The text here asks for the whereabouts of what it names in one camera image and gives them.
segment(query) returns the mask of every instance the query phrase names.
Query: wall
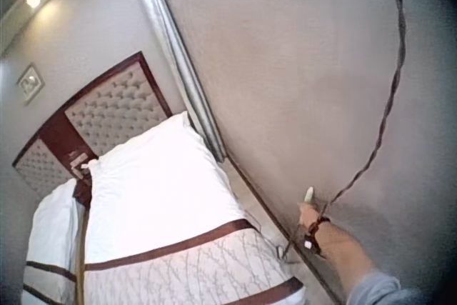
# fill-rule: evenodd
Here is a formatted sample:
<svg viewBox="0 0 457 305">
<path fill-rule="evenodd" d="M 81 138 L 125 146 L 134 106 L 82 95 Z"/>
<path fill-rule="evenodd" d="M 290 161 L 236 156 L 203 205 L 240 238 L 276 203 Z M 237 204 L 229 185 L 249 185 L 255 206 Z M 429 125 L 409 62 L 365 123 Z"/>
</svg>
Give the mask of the wall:
<svg viewBox="0 0 457 305">
<path fill-rule="evenodd" d="M 50 0 L 0 61 L 2 300 L 17 300 L 19 295 L 31 219 L 39 201 L 11 168 L 12 161 L 68 98 L 140 50 L 171 110 L 183 111 L 184 104 L 141 0 Z M 31 62 L 46 85 L 24 106 L 16 81 Z"/>
<path fill-rule="evenodd" d="M 396 65 L 395 1 L 168 1 L 228 149 L 291 231 L 308 186 L 329 199 L 373 148 Z M 449 0 L 404 1 L 406 65 L 383 148 L 330 215 L 380 268 L 427 292 L 456 246 L 456 13 Z"/>
</svg>

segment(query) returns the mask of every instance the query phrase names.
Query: sleeve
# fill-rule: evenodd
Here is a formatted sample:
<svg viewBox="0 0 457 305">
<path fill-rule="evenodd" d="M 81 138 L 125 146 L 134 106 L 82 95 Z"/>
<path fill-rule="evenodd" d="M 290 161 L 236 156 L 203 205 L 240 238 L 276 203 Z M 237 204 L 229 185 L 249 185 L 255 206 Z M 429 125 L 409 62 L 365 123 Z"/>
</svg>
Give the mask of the sleeve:
<svg viewBox="0 0 457 305">
<path fill-rule="evenodd" d="M 379 271 L 367 274 L 349 294 L 347 305 L 424 304 L 421 293 L 401 289 L 397 278 Z"/>
</svg>

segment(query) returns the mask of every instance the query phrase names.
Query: bracelet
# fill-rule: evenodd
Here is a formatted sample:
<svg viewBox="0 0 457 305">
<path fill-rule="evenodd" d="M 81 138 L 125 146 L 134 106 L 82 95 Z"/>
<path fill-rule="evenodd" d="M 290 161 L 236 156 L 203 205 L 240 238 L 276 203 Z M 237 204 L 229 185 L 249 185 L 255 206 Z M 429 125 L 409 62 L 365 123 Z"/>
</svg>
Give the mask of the bracelet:
<svg viewBox="0 0 457 305">
<path fill-rule="evenodd" d="M 322 250 L 319 244 L 317 243 L 315 235 L 316 232 L 319 230 L 319 224 L 326 221 L 330 222 L 330 219 L 328 217 L 319 217 L 317 221 L 315 221 L 314 223 L 312 223 L 312 225 L 309 226 L 308 233 L 305 234 L 305 248 L 309 249 L 312 253 L 317 254 L 321 257 L 323 257 L 321 255 Z"/>
</svg>

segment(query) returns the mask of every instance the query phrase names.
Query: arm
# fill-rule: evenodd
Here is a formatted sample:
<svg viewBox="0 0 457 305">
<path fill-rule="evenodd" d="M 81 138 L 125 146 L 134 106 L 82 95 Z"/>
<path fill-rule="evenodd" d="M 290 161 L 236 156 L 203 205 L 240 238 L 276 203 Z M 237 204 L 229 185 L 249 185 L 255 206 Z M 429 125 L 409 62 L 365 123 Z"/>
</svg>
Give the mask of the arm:
<svg viewBox="0 0 457 305">
<path fill-rule="evenodd" d="M 308 228 L 317 220 L 319 213 L 310 204 L 300 203 L 299 206 L 300 224 Z M 321 223 L 315 237 L 322 254 L 338 273 L 346 295 L 365 275 L 375 270 L 360 244 L 332 223 Z"/>
</svg>

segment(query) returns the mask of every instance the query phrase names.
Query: wire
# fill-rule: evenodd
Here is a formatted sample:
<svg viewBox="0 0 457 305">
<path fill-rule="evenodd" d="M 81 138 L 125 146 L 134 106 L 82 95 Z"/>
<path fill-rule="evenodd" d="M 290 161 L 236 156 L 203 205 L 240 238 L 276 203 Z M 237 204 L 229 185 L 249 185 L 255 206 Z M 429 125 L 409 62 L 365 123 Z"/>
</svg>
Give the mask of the wire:
<svg viewBox="0 0 457 305">
<path fill-rule="evenodd" d="M 398 36 L 400 39 L 400 43 L 398 46 L 397 66 L 396 66 L 395 73 L 393 74 L 391 90 L 390 90 L 390 94 L 388 96 L 386 107 L 384 108 L 383 118 L 381 120 L 381 124 L 379 125 L 378 138 L 376 140 L 373 151 L 371 152 L 371 154 L 368 158 L 368 161 L 356 173 L 356 175 L 354 175 L 352 180 L 344 188 L 342 188 L 340 191 L 338 191 L 338 193 L 331 200 L 327 201 L 327 203 L 323 206 L 321 213 L 319 214 L 320 219 L 324 215 L 327 208 L 330 205 L 332 205 L 335 201 L 337 201 L 340 197 L 342 197 L 347 191 L 349 191 L 349 189 L 351 189 L 352 186 L 354 186 L 354 184 L 365 174 L 365 172 L 369 170 L 371 164 L 373 163 L 374 159 L 376 158 L 376 156 L 378 154 L 379 149 L 382 146 L 383 136 L 384 136 L 384 132 L 386 131 L 386 126 L 387 126 L 387 119 L 392 111 L 393 101 L 395 99 L 395 95 L 398 90 L 398 85 L 400 84 L 401 69 L 403 68 L 403 65 L 405 64 L 405 58 L 406 58 L 406 20 L 405 20 L 405 13 L 403 11 L 403 0 L 395 0 L 395 2 L 396 2 L 397 10 L 398 10 Z"/>
</svg>

